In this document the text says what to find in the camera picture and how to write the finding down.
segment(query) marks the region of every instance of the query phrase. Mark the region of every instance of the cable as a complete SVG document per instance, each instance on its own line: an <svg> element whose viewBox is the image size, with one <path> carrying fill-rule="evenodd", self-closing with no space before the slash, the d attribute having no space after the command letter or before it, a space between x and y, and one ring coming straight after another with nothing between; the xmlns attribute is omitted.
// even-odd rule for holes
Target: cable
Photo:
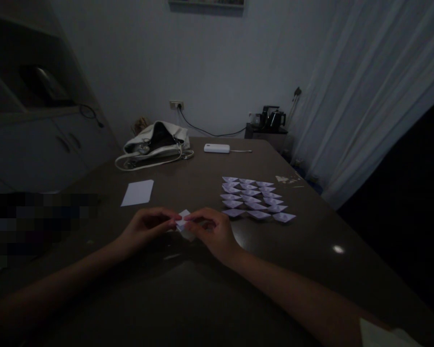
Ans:
<svg viewBox="0 0 434 347"><path fill-rule="evenodd" d="M214 136L214 137L221 137L221 136L235 135L235 134L238 134L238 133L242 132L243 130L246 130L246 127L244 127L243 129L241 129L240 131L237 131L237 132L235 132L235 133L222 134L222 135L214 135L214 134L208 133L206 130L203 130L203 129L200 129L200 128L198 128L198 127L195 127L194 125L191 125L190 122L187 121L187 119L185 118L185 115L184 115L183 112L182 112L182 105L178 104L178 105L177 105L177 109L178 109L178 111L182 114L183 119L185 120L186 123L188 123L188 125L189 125L190 127L193 127L193 128L195 128L195 129L197 129L197 130L199 130L199 131L202 131L203 133L209 134L209 135Z"/></svg>
<svg viewBox="0 0 434 347"><path fill-rule="evenodd" d="M93 116L89 117L89 116L85 115L84 112L82 111L82 108L83 108L83 107L88 108L88 109L90 110L90 112L93 113ZM87 118L87 119L94 119L94 120L98 123L98 126L99 126L100 128L104 128L104 127L105 127L104 124L98 120L98 118L97 118L97 116L96 116L96 112L95 112L95 111L93 110L93 108L91 108L90 106L88 106L88 105L84 105L84 104L80 104L80 105L79 105L79 112L80 112L81 115L83 115L83 116L84 116L85 118Z"/></svg>

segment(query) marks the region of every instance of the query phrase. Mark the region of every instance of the white wall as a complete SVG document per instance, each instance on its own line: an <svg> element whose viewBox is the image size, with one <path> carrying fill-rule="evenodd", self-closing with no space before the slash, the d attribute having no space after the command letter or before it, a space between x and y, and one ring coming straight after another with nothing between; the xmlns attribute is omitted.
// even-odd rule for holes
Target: white wall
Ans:
<svg viewBox="0 0 434 347"><path fill-rule="evenodd" d="M141 116L185 126L170 99L185 102L193 125L217 134L244 128L264 104L289 111L336 4L247 0L243 16L231 17L172 12L166 0L50 2L121 145Z"/></svg>

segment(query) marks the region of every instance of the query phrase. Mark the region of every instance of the dark table surface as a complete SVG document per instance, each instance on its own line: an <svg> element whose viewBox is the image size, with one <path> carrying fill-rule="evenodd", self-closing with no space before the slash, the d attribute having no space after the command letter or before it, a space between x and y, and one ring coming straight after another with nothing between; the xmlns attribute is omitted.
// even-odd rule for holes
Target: dark table surface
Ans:
<svg viewBox="0 0 434 347"><path fill-rule="evenodd" d="M166 206L180 212L222 210L222 176L274 182L296 214L288 225L243 217L232 222L248 251L341 293L418 341L434 337L434 314L362 239L263 140L191 138L194 158L121 172L108 162L66 189L99 195L98 217L44 256L0 273L0 296L65 267L117 237L135 211ZM252 153L204 153L205 143ZM127 185L154 180L147 204L120 207ZM343 254L332 250L344 248ZM203 244L177 232L96 280L30 341L45 346L319 345L298 323L244 279L216 261Z"/></svg>

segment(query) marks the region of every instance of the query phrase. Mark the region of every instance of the hand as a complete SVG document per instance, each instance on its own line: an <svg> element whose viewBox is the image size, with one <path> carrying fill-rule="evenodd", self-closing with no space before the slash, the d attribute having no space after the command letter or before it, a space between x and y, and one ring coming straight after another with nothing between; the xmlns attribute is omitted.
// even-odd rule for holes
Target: hand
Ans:
<svg viewBox="0 0 434 347"><path fill-rule="evenodd" d="M164 207L138 210L123 233L113 241L118 252L129 257L148 242L176 227L182 217Z"/></svg>
<svg viewBox="0 0 434 347"><path fill-rule="evenodd" d="M245 253L245 250L235 240L230 220L226 214L203 208L189 214L185 220L188 221L185 229L204 242L214 257L223 265L231 267L239 255ZM207 222L203 226L197 224L202 220Z"/></svg>

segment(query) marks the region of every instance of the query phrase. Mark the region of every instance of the power socket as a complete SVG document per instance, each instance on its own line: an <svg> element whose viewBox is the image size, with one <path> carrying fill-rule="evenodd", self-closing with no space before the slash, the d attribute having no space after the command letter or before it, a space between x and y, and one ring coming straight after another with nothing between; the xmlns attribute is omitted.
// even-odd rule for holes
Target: power socket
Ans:
<svg viewBox="0 0 434 347"><path fill-rule="evenodd" d="M182 110L185 109L185 104L183 101L169 100L170 109L178 109L178 105L181 105Z"/></svg>

